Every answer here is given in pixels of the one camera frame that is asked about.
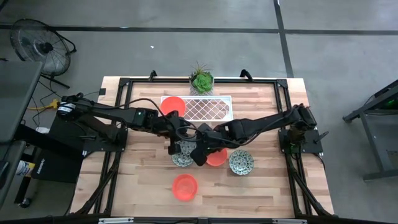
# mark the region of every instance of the electric fan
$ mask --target electric fan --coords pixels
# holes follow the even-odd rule
[[[47,24],[33,19],[15,22],[11,28],[10,40],[21,60],[42,62],[42,75],[51,77],[51,80],[68,70],[70,54],[76,52],[74,43]],[[64,40],[72,44],[72,51],[69,51]]]

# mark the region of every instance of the white tray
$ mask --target white tray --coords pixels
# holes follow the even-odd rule
[[[184,118],[188,121],[231,121],[231,96],[177,96],[184,100],[186,109]]]

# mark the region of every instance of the succulent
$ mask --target succulent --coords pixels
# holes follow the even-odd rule
[[[191,74],[191,82],[193,87],[200,93],[204,94],[213,88],[213,76],[204,69],[206,65],[197,66]]]

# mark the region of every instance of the concrete floor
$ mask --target concrete floor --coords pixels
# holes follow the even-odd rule
[[[286,29],[398,29],[394,0],[280,0]],[[121,27],[277,28],[271,0],[13,0],[0,12],[0,22],[27,17],[52,25]],[[237,76],[242,68],[254,77],[286,77],[278,34],[199,34],[156,32],[62,32],[78,52],[59,80],[71,85],[59,94],[98,90],[106,75],[182,76],[196,61],[207,63],[216,76]],[[361,106],[374,92],[397,79],[396,36],[287,35],[297,78],[304,78],[312,111],[323,139],[326,176],[335,213],[341,217],[396,222],[398,178],[364,183],[377,171],[362,124],[345,124],[342,116]],[[0,30],[0,57],[18,60]],[[48,91],[39,86],[39,99]],[[25,115],[27,124],[34,126]],[[40,117],[49,127],[53,112]],[[38,182],[27,209],[8,204],[0,219],[63,215],[73,186]]]

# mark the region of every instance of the wooden table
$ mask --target wooden table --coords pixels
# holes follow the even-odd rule
[[[106,94],[99,97],[99,103],[114,105],[119,78],[104,77],[102,88],[106,88]],[[288,78],[287,82],[292,104],[308,105],[303,79]],[[232,96],[234,119],[256,119],[277,112],[272,85],[216,83],[214,91],[215,95]],[[189,95],[188,83],[135,83],[131,99],[150,98],[160,105],[162,95]],[[139,101],[131,106],[154,108],[147,101]],[[254,158],[254,169],[246,176],[233,175],[228,163],[220,167],[207,164],[202,167],[195,164],[177,167],[167,154],[168,145],[168,140],[164,138],[129,131],[126,151],[122,154],[119,167],[112,216],[294,216],[286,163],[284,155],[280,153],[276,129],[262,133],[249,145],[239,148],[249,151]],[[103,157],[103,152],[95,152],[84,160],[71,212],[81,208],[97,187]],[[324,208],[333,213],[321,162],[312,154],[303,154],[303,164],[309,189]],[[172,194],[172,182],[179,174],[191,174],[198,182],[198,193],[190,202],[180,202]],[[108,189],[104,192],[101,208],[105,207]],[[300,208],[304,211],[302,192],[298,190],[297,193]]]

